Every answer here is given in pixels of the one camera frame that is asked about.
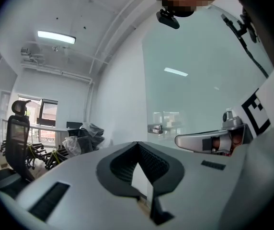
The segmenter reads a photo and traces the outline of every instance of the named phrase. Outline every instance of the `fluorescent light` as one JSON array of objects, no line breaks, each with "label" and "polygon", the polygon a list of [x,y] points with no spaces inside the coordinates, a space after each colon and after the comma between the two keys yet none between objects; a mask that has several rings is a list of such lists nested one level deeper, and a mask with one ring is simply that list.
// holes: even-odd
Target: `fluorescent light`
[{"label": "fluorescent light", "polygon": [[55,40],[58,40],[58,41],[63,41],[63,42],[69,43],[69,44],[74,44],[75,43],[75,37],[67,36],[67,35],[63,35],[63,34],[58,34],[58,33],[38,31],[38,37],[55,39]]},{"label": "fluorescent light", "polygon": [[178,75],[181,75],[181,76],[184,76],[184,77],[188,76],[188,74],[185,73],[185,72],[174,70],[174,69],[171,69],[171,68],[168,68],[168,67],[166,67],[164,71],[171,72],[171,73],[174,73],[174,74],[178,74]]}]

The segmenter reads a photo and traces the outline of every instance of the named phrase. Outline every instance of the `white ceiling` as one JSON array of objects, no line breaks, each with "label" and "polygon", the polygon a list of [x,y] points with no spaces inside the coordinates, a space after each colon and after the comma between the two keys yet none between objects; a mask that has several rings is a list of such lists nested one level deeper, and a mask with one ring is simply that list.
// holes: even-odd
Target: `white ceiling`
[{"label": "white ceiling", "polygon": [[[157,9],[156,0],[9,0],[0,13],[0,52],[17,69],[27,47],[43,65],[95,77]],[[38,38],[38,30],[72,35],[76,43]]]}]

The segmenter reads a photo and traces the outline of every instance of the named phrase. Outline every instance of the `door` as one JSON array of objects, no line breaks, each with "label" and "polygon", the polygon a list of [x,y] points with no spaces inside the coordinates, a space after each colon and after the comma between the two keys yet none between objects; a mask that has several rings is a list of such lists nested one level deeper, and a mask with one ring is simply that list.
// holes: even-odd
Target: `door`
[{"label": "door", "polygon": [[[211,7],[177,18],[178,30],[156,22],[143,39],[148,125],[162,127],[148,129],[148,141],[178,148],[177,135],[221,129],[226,109],[265,81],[221,14]],[[249,33],[243,39],[270,74],[273,66],[262,45]]]}]

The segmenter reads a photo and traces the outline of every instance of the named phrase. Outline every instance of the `chair armrest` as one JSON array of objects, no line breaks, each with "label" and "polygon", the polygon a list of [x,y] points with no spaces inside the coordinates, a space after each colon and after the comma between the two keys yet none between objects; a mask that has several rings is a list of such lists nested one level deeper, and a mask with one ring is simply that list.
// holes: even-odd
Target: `chair armrest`
[{"label": "chair armrest", "polygon": [[5,188],[14,182],[20,181],[22,178],[19,174],[13,174],[9,177],[6,177],[3,180],[0,180],[0,189]]}]

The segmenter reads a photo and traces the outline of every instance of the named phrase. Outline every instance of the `chair headrest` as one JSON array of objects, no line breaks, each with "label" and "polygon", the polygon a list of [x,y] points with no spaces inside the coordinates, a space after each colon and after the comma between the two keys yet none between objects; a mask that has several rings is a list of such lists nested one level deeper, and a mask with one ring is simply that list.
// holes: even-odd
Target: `chair headrest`
[{"label": "chair headrest", "polygon": [[26,111],[26,104],[29,102],[31,101],[15,101],[11,106],[11,110],[19,116],[24,116]]}]

